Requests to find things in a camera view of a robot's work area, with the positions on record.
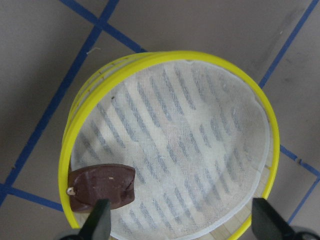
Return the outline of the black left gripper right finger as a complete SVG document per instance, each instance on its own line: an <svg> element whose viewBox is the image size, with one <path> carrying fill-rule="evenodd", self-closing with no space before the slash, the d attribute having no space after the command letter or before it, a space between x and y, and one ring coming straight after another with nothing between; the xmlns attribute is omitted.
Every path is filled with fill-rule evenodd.
<svg viewBox="0 0 320 240"><path fill-rule="evenodd" d="M264 198L252 199L251 229L257 240L293 240L295 231Z"/></svg>

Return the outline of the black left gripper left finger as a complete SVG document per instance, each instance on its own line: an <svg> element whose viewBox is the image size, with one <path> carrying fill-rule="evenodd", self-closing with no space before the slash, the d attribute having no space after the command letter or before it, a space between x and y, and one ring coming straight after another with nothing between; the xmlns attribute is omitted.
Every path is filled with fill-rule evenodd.
<svg viewBox="0 0 320 240"><path fill-rule="evenodd" d="M111 203L108 199L100 199L96 202L78 236L81 240L108 240L110 234Z"/></svg>

